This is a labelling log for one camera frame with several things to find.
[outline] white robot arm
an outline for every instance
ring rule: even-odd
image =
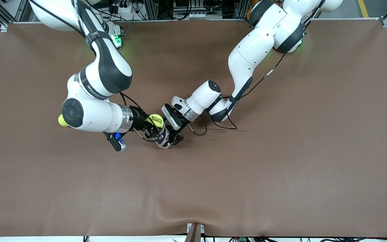
[[[174,97],[172,99],[174,108],[168,104],[162,107],[169,124],[167,128],[172,132],[181,130],[194,120],[193,117],[198,117],[203,111],[208,112],[214,122],[225,121],[252,84],[253,71],[270,50],[274,47],[281,53],[294,51],[301,44],[304,34],[304,25],[301,20],[309,17],[309,14],[318,8],[324,12],[331,12],[340,6],[342,1],[286,0],[284,8],[271,0],[262,0],[257,3],[250,14],[249,21],[250,26],[254,26],[254,29],[235,46],[228,58],[228,66],[235,86],[231,96],[225,100],[220,95],[218,85],[215,84],[215,87],[211,88],[207,84],[211,81],[207,81],[187,100]],[[201,103],[201,105],[194,108],[192,103]],[[192,117],[186,110],[195,110],[196,116]]]
[[[75,29],[96,55],[67,82],[68,96],[62,106],[66,123],[77,130],[104,132],[118,151],[126,148],[121,137],[132,128],[157,133],[157,127],[145,121],[147,115],[141,109],[109,101],[109,97],[130,86],[132,70],[89,6],[75,0],[29,2],[45,25],[61,31]]]

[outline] brown table surface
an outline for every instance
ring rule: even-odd
[[[133,23],[126,94],[149,113],[211,79],[229,94],[239,21]],[[281,54],[257,67],[258,81]],[[94,59],[75,32],[0,34],[0,236],[387,236],[387,29],[314,21],[231,115],[169,150],[59,126],[66,81]],[[121,103],[119,96],[112,101]],[[201,122],[195,125],[202,132]]]

